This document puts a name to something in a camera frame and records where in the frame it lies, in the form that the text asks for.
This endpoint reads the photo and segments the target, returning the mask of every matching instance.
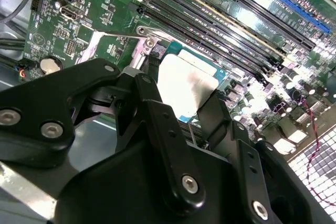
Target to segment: green circuit board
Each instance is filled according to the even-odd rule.
[[[27,38],[24,57],[40,61],[44,57],[54,56],[59,58],[65,67],[69,67],[76,63],[76,59],[88,47],[94,30],[135,33],[137,25],[160,27],[159,23],[145,17],[139,17],[139,15],[128,10],[128,4],[135,2],[134,0],[80,0],[78,7],[83,10],[83,18],[78,20],[66,19],[60,15],[59,10],[55,8],[56,1],[40,0],[39,10],[32,12],[29,23],[30,33]],[[231,17],[236,18],[265,39],[273,42],[276,46],[282,47],[289,43],[286,38],[232,0],[210,1]],[[302,22],[302,18],[299,15],[286,8],[279,1],[255,1],[308,38],[317,40],[323,34],[310,23]],[[319,13],[330,15],[320,15],[319,18],[328,21],[333,27],[335,14],[331,11],[332,7],[322,0],[309,1],[318,8]],[[135,39],[102,37],[92,57],[105,58],[116,63],[122,69],[129,64],[136,43],[137,40]],[[328,38],[328,44],[323,44],[322,50],[334,55],[335,43],[336,39],[331,35]],[[315,56],[310,56],[309,53],[303,51],[301,58],[297,60],[308,68],[310,65],[320,66],[324,64],[328,69],[329,64],[333,63],[329,58],[323,58],[319,63],[312,62],[314,58]],[[38,71],[31,71],[33,77],[34,74],[36,77],[41,75]]]
[[[53,56],[58,58],[65,68],[73,66],[80,62],[83,54],[90,49],[90,43],[96,40],[95,31],[106,33],[128,33],[137,34],[138,26],[154,27],[166,31],[175,38],[186,42],[183,33],[179,33],[176,29],[167,24],[163,24],[153,18],[149,18],[146,14],[141,15],[134,10],[130,10],[129,4],[143,5],[151,8],[150,4],[139,3],[137,0],[66,0],[67,5],[71,8],[79,10],[80,17],[70,19],[61,14],[57,8],[57,2],[60,0],[33,0],[32,14],[29,23],[29,35],[24,50],[24,57],[36,62],[40,62],[45,57]],[[182,7],[172,0],[161,0],[166,3],[171,10],[180,11]],[[209,12],[200,8],[202,4],[196,0],[185,0],[192,3],[203,14],[210,15]],[[327,82],[328,72],[336,66],[334,56],[336,54],[336,36],[333,33],[336,25],[336,12],[333,7],[329,6],[324,0],[291,0],[298,6],[301,6],[315,20],[325,24],[330,30],[330,34],[325,34],[314,24],[303,19],[292,9],[288,8],[279,0],[253,0],[263,8],[267,9],[275,17],[292,27],[299,34],[309,38],[316,44],[312,51],[304,50],[302,47],[293,43],[286,36],[279,33],[272,26],[263,22],[256,15],[240,6],[234,0],[207,0],[204,6],[209,6],[210,11],[216,11],[216,8],[236,23],[225,23],[224,26],[236,31],[242,37],[249,40],[259,49],[267,52],[269,55],[279,55],[275,51],[282,50],[283,58],[289,68],[295,70],[301,75],[302,79],[313,87],[322,86]],[[186,25],[180,19],[164,10],[156,10],[158,13],[167,17],[171,22],[192,30],[193,27]],[[257,34],[258,38],[251,36],[249,32]],[[129,39],[125,37],[102,36],[98,43],[90,51],[89,59],[104,58],[115,63],[121,70],[126,67],[132,60],[132,53],[138,43],[137,39]],[[234,68],[228,65],[222,65],[225,71],[233,74]],[[26,79],[31,80],[43,76],[44,73],[37,66],[26,72]],[[270,92],[260,92],[264,87],[255,79],[243,76],[246,89],[252,93],[257,100],[263,101],[262,104],[251,110],[249,114],[243,115],[245,118],[245,126],[253,123],[252,115],[258,114],[261,119],[269,122],[277,122],[281,117],[277,114],[270,114],[266,100],[271,99],[275,94],[282,97],[290,105],[296,106],[290,101],[284,90],[284,85],[280,81],[279,73],[271,76],[273,88]],[[237,102],[244,96],[240,94],[235,103],[228,105],[233,110],[237,107]]]

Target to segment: motherboard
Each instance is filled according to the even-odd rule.
[[[204,76],[195,82],[221,93],[252,140],[266,138],[288,154],[307,137],[307,108],[318,120],[335,102],[328,84],[335,10],[332,0],[32,0],[24,58],[36,65],[23,81],[94,58],[143,70],[152,57],[160,63],[161,95],[173,92],[169,83]],[[190,75],[180,76],[183,69]],[[171,106],[199,132],[202,102],[188,111]],[[201,138],[197,144],[208,147]]]

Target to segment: black pcie slot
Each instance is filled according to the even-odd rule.
[[[249,10],[254,13],[258,18],[260,18],[264,23],[272,27],[273,29],[280,32],[287,39],[293,41],[295,44],[300,45],[307,51],[311,51],[316,44],[298,33],[292,27],[287,25],[281,19],[273,15],[271,12],[254,2],[253,0],[234,0],[244,9]]]

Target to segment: blue pcie slot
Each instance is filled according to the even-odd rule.
[[[279,0],[285,5],[287,5],[290,9],[295,11],[297,14],[299,14],[302,18],[305,18],[308,22],[312,23],[314,26],[319,28],[321,31],[323,31],[326,34],[330,33],[330,29],[326,27],[324,24],[321,22],[318,22],[316,19],[313,17],[310,17],[304,10],[302,10],[299,6],[295,5],[292,1],[290,0]]]

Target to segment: black ram slot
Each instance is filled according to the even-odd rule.
[[[202,22],[208,23],[209,25],[216,27],[221,33],[225,34],[226,36],[232,38],[236,42],[238,42],[240,45],[243,45],[247,48],[250,52],[252,52],[254,55],[264,58],[265,61],[269,62],[272,66],[277,66],[279,64],[278,59],[274,58],[273,56],[270,56],[265,53],[261,48],[254,45],[251,41],[244,38],[237,32],[231,30],[228,27],[225,27],[221,23],[217,22],[216,20],[212,19],[211,17],[207,16],[205,13],[201,12],[197,8],[195,8],[193,5],[189,4],[185,0],[171,0],[172,2],[175,2],[179,4],[180,6],[184,7],[188,11],[192,12],[195,17],[202,20]]]
[[[248,26],[246,26],[245,24],[243,24],[242,22],[238,21],[237,19],[232,18],[231,16],[229,16],[225,11],[223,11],[222,9],[218,8],[217,6],[213,5],[213,3],[211,3],[209,0],[201,0],[203,3],[205,3],[206,5],[210,6],[212,9],[216,10],[217,12],[219,12],[220,14],[222,14],[223,16],[225,16],[226,18],[230,19],[231,21],[233,21],[234,23],[238,24],[240,27],[243,27],[244,30],[247,30],[248,32],[250,32],[251,34],[253,34],[256,38],[262,40],[264,43],[272,46],[274,49],[276,49],[278,52],[280,52],[281,54],[284,54],[284,52],[278,48],[274,43],[272,43],[269,40],[266,40],[265,37],[261,36],[260,34],[256,33],[253,29],[249,28]]]
[[[241,68],[246,73],[250,74],[251,76],[255,77],[257,81],[260,83],[267,84],[265,78],[257,71],[251,69],[249,66],[242,66],[243,63],[240,61],[236,61],[236,59],[233,59],[230,55],[220,51],[218,48],[210,44],[209,42],[203,40],[202,38],[197,37],[195,34],[190,32],[185,27],[182,27],[181,25],[177,24],[173,20],[165,17],[164,15],[152,10],[152,9],[146,9],[145,6],[136,6],[133,3],[129,4],[129,8],[132,10],[137,11],[139,14],[144,14],[148,16],[149,18],[152,18],[154,20],[157,20],[158,22],[162,23],[163,25],[172,28],[176,30],[177,32],[181,33],[183,36],[187,39],[189,39],[192,43],[198,44],[201,47],[205,48],[207,51],[209,51],[212,55],[208,55],[211,57],[214,62],[219,63],[218,60],[224,60],[227,62],[231,68]]]
[[[245,55],[245,53],[243,51],[241,51],[239,48],[233,46],[230,43],[222,43],[222,38],[219,38],[217,34],[215,34],[212,31],[205,31],[205,27],[203,27],[202,25],[196,23],[195,21],[193,21],[192,19],[190,19],[188,16],[185,16],[185,14],[181,13],[179,10],[167,5],[166,3],[159,1],[159,0],[152,0],[150,2],[150,4],[152,4],[155,8],[158,9],[162,9],[165,12],[167,12],[168,14],[174,16],[174,17],[178,17],[179,19],[181,19],[183,22],[186,22],[187,24],[189,24],[190,26],[192,26],[193,28],[193,32],[197,33],[197,34],[202,34],[203,38],[208,38],[210,40],[213,40],[215,42],[215,44],[219,45],[220,47],[225,48],[227,51],[229,51],[233,56],[239,57],[239,60],[242,61],[243,58],[245,59],[245,61],[243,61],[243,63],[248,64],[248,65],[256,65],[254,66],[255,68],[258,69],[258,67],[264,71],[265,74],[268,74],[271,69],[265,65],[262,64],[254,59],[251,59],[249,57],[247,57]]]

